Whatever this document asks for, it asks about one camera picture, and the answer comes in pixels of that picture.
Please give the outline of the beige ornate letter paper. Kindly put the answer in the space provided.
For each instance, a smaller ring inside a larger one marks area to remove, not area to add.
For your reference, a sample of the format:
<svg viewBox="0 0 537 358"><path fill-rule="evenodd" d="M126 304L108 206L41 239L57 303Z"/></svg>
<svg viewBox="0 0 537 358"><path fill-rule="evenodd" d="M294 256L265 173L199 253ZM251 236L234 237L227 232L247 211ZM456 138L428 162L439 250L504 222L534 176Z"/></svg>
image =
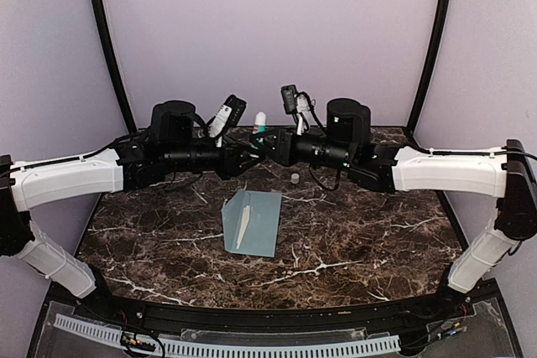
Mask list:
<svg viewBox="0 0 537 358"><path fill-rule="evenodd" d="M251 212L251 205L246 205L242 210L241 219L237 227L237 239L236 239L236 245L235 245L236 250L238 250L240 246L242 245L242 240L244 238L244 235L246 233L246 230L248 228L248 224L250 221L250 212Z"/></svg>

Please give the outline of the white green glue stick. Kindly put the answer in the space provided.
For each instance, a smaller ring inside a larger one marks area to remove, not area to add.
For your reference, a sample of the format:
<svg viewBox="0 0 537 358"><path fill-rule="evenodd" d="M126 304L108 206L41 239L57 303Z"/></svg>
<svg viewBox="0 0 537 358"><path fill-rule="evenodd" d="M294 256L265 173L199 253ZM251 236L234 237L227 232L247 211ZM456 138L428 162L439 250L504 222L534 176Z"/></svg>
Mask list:
<svg viewBox="0 0 537 358"><path fill-rule="evenodd" d="M258 112L254 119L253 131L250 140L252 147L257 153L259 153L259 146L263 144L263 137L256 137L256 135L265 131L266 119L267 115L264 112Z"/></svg>

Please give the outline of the teal paper envelope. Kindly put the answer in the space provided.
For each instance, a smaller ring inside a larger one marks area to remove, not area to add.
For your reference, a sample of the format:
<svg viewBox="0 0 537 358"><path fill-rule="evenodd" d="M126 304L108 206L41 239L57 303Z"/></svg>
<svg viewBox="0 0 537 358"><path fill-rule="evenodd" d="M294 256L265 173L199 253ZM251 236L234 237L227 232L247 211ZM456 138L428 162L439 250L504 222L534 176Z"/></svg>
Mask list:
<svg viewBox="0 0 537 358"><path fill-rule="evenodd" d="M222 207L224 247L227 252L255 257L274 257L280 222L282 195L276 192L239 190ZM250 221L242 240L235 249L237 227L242 210L251 205Z"/></svg>

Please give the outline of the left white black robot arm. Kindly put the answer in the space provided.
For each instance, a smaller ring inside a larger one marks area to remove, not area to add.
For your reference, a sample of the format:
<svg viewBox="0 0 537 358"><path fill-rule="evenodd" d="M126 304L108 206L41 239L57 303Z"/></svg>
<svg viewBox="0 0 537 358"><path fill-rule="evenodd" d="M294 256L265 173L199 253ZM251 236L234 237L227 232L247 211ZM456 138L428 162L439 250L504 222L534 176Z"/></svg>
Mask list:
<svg viewBox="0 0 537 358"><path fill-rule="evenodd" d="M252 145L225 140L245 111L245 101L229 96L204 121L188 101L153 107L147 128L118 137L87 154L38 162L1 157L1 254L26 262L46 278L85 300L101 321L118 314L97 270L46 236L32 220L34 207L82 195L145 189L169 174L214 172L235 178L263 160Z"/></svg>

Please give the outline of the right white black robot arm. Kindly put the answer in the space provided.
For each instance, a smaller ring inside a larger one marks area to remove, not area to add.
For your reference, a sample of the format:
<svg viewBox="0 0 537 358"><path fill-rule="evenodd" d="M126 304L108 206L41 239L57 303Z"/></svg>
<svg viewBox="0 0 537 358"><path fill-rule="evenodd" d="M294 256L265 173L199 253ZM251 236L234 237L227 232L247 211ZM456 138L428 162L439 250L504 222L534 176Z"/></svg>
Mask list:
<svg viewBox="0 0 537 358"><path fill-rule="evenodd" d="M326 112L323 135L281 127L254 133L252 142L283 166L307 163L335 169L374 192L427 189L496 199L496 214L451 265L447 287L429 299L434 318L448 318L461 304L460 293L471 291L514 246L535 236L536 179L520 141L469 151L374 144L367 106L336 98L328 102Z"/></svg>

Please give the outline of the white glue stick cap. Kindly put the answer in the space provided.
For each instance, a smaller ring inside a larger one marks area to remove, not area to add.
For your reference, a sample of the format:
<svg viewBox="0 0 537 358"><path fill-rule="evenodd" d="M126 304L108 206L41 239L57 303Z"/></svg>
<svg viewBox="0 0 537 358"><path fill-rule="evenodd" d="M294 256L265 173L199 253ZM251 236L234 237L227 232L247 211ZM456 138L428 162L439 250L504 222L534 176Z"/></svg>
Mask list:
<svg viewBox="0 0 537 358"><path fill-rule="evenodd" d="M300 183L300 175L297 174L297 173L291 174L290 181L291 181L292 184L299 184Z"/></svg>

